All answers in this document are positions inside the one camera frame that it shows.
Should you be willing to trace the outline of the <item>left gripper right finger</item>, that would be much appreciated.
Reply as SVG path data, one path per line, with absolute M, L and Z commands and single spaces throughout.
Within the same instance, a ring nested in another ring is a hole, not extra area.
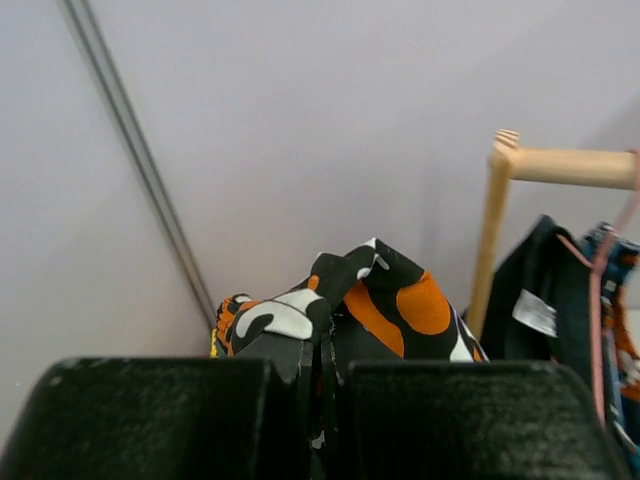
M 403 360 L 341 327 L 323 347 L 333 479 L 627 479 L 575 372 L 551 362 Z

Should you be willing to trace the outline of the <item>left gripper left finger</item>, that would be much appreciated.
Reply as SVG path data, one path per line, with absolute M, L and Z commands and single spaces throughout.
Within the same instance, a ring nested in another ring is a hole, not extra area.
M 5 479 L 304 479 L 313 346 L 262 334 L 239 354 L 67 358 L 35 384 Z

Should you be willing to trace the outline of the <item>black orange camouflage shorts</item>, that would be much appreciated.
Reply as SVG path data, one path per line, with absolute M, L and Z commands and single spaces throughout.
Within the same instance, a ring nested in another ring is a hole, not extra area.
M 377 238 L 319 254 L 305 279 L 269 299 L 226 298 L 214 328 L 218 357 L 268 358 L 294 391 L 313 479 L 351 471 L 340 402 L 352 362 L 487 359 L 433 276 Z

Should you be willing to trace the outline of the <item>dark navy shorts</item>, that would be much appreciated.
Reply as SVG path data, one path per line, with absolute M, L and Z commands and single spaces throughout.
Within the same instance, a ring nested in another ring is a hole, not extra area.
M 592 269 L 566 229 L 539 217 L 494 274 L 480 340 L 488 357 L 555 360 L 601 396 L 601 349 L 592 342 Z

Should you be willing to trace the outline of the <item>teal cartoon print shorts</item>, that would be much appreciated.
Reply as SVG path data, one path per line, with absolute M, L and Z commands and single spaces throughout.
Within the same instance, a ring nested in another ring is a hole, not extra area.
M 580 241 L 581 252 L 590 267 L 587 280 L 589 347 L 591 263 L 601 241 L 612 227 L 601 222 Z M 639 349 L 631 338 L 624 296 L 627 281 L 638 262 L 639 245 L 617 236 L 601 282 L 606 425 L 625 454 L 633 460 L 639 459 Z

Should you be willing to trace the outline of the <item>pink hanger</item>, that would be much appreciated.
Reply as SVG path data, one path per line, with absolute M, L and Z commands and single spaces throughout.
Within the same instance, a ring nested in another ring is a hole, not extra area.
M 606 399 L 604 386 L 604 363 L 602 346 L 602 302 L 601 302 L 601 282 L 611 249 L 618 234 L 623 231 L 633 218 L 639 206 L 639 150 L 630 149 L 627 151 L 633 159 L 633 181 L 632 186 L 624 206 L 621 208 L 614 222 L 612 229 L 605 235 L 600 246 L 596 250 L 591 263 L 591 273 L 589 277 L 589 320 L 590 320 L 590 347 L 591 347 L 591 374 L 592 393 L 596 413 L 602 426 L 606 425 Z

